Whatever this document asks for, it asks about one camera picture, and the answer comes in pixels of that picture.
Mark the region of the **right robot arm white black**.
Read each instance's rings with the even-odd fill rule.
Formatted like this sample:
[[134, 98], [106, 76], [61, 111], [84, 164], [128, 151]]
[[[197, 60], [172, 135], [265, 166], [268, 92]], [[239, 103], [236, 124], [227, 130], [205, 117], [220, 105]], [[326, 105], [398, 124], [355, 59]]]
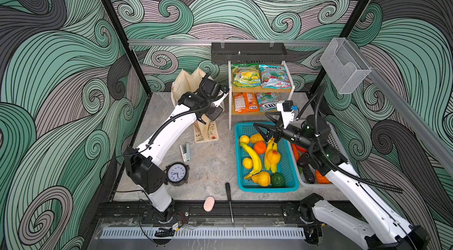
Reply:
[[291, 100], [279, 102], [276, 112], [266, 113], [271, 121], [269, 124], [253, 124], [265, 141], [277, 143], [284, 139], [306, 149], [310, 166], [346, 195], [363, 218], [359, 220], [346, 212], [336, 211], [320, 195], [312, 194], [301, 203], [302, 220], [327, 224], [364, 250], [425, 250], [430, 241], [429, 233], [397, 214], [374, 191], [377, 187], [402, 193], [402, 189], [360, 178], [347, 157], [329, 144], [331, 127], [319, 113], [324, 91], [321, 88], [311, 97], [309, 101], [316, 102], [315, 111], [300, 127], [292, 125], [292, 121], [299, 119], [302, 110]]

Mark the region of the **peach fruit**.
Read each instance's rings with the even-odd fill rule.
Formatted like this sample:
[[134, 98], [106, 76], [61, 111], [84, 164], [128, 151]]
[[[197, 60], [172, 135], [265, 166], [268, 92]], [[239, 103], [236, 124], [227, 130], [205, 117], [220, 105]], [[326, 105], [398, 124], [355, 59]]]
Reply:
[[271, 150], [267, 153], [267, 160], [272, 165], [277, 165], [281, 160], [281, 154], [277, 150]]

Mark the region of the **large yellow banana bunch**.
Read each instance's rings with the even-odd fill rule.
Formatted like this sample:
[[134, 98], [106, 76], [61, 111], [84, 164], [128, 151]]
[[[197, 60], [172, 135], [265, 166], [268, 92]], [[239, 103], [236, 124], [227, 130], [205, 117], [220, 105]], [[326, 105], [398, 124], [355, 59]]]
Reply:
[[244, 176], [244, 180], [250, 180], [253, 175], [261, 172], [262, 169], [262, 163], [259, 155], [254, 151], [253, 148], [251, 148], [249, 145], [246, 144], [240, 144], [240, 146], [243, 148], [245, 152], [248, 153], [249, 158], [252, 159], [254, 167], [250, 170], [249, 174]]

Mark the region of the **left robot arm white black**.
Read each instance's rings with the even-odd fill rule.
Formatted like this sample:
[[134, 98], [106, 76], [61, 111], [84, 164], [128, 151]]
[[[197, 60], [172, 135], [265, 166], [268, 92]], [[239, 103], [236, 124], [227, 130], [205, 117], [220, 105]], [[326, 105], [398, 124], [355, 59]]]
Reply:
[[172, 203], [165, 187], [169, 178], [159, 167], [169, 148], [193, 123], [205, 123], [203, 116], [216, 120], [224, 110], [221, 103], [229, 92], [228, 87], [205, 75], [195, 92], [182, 94], [171, 115], [145, 142], [124, 152], [126, 174], [157, 211], [166, 212]]

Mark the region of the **orange tangerine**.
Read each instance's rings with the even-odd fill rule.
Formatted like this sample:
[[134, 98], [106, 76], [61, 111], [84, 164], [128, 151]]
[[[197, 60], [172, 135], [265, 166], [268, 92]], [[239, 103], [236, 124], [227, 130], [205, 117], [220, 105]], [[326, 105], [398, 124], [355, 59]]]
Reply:
[[253, 149], [258, 155], [265, 154], [267, 151], [267, 145], [265, 142], [259, 141], [254, 144]]

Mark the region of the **cream canvas grocery bag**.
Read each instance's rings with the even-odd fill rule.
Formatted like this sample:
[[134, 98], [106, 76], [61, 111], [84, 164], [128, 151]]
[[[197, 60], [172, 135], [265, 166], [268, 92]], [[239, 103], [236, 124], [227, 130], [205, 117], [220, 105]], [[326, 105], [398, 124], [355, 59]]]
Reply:
[[[200, 93], [200, 83], [207, 73], [196, 69], [192, 74], [182, 70], [172, 83], [171, 96], [174, 106], [183, 105], [195, 117], [194, 134], [195, 142], [204, 143], [219, 139], [217, 125], [206, 115], [208, 102]], [[226, 96], [230, 89], [226, 87]]]

